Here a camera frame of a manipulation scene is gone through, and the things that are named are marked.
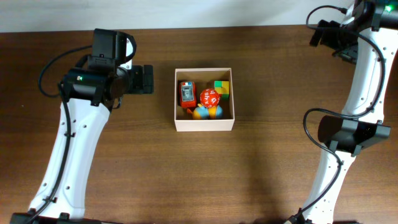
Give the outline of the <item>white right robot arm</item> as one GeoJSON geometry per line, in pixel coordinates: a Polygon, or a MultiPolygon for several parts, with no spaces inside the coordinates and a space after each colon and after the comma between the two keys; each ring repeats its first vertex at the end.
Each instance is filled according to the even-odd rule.
{"type": "Polygon", "coordinates": [[[335,204],[348,169],[366,148],[389,138],[384,98],[397,53],[397,1],[354,1],[338,7],[341,22],[320,20],[310,45],[325,45],[333,56],[355,66],[348,99],[337,113],[325,116],[312,142],[322,149],[317,174],[303,207],[287,223],[333,223],[335,204]]]}

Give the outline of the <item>red toy fire truck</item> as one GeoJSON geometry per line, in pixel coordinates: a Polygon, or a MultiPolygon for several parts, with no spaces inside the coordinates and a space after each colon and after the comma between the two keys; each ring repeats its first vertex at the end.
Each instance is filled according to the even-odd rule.
{"type": "Polygon", "coordinates": [[[192,81],[181,82],[179,85],[180,106],[194,108],[197,105],[196,85],[192,81]]]}

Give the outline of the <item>white cardboard box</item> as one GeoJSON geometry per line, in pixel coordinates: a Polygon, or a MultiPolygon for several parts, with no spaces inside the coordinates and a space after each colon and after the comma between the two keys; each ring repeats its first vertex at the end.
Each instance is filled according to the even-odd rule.
{"type": "Polygon", "coordinates": [[[179,132],[189,131],[230,131],[235,121],[234,92],[231,68],[177,68],[174,87],[174,122],[179,132]],[[220,102],[223,109],[221,119],[194,120],[179,103],[178,86],[182,81],[193,81],[197,95],[206,88],[213,88],[215,81],[229,82],[229,98],[220,102]]]}

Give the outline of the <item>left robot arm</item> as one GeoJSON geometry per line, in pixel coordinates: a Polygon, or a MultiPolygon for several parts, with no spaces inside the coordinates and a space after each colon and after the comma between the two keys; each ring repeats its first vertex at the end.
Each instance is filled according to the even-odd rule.
{"type": "Polygon", "coordinates": [[[134,37],[95,29],[92,52],[58,84],[62,101],[57,137],[39,190],[11,223],[96,223],[85,218],[85,194],[96,145],[113,110],[129,94],[152,94],[152,65],[133,65],[134,37]]]}

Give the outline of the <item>orange blue toy duck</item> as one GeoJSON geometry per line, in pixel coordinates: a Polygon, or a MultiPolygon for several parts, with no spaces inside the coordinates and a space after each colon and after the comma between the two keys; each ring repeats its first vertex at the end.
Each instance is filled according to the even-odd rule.
{"type": "Polygon", "coordinates": [[[223,117],[223,109],[221,106],[205,108],[202,105],[198,105],[194,110],[188,108],[187,113],[192,115],[194,120],[221,119],[223,117]]]}

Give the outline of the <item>red numbered polyhedral die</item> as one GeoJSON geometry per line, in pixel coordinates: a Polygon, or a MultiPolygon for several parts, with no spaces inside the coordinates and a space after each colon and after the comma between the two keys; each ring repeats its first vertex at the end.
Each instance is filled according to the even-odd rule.
{"type": "Polygon", "coordinates": [[[213,108],[218,106],[220,102],[220,96],[215,89],[207,88],[200,94],[200,103],[205,108],[213,108]]]}

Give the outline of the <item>multicolour puzzle cube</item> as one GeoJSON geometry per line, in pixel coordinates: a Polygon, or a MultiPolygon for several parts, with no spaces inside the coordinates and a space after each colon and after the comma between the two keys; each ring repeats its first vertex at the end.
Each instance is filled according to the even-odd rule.
{"type": "Polygon", "coordinates": [[[224,81],[224,80],[214,81],[214,89],[219,94],[222,100],[229,99],[229,81],[224,81]]]}

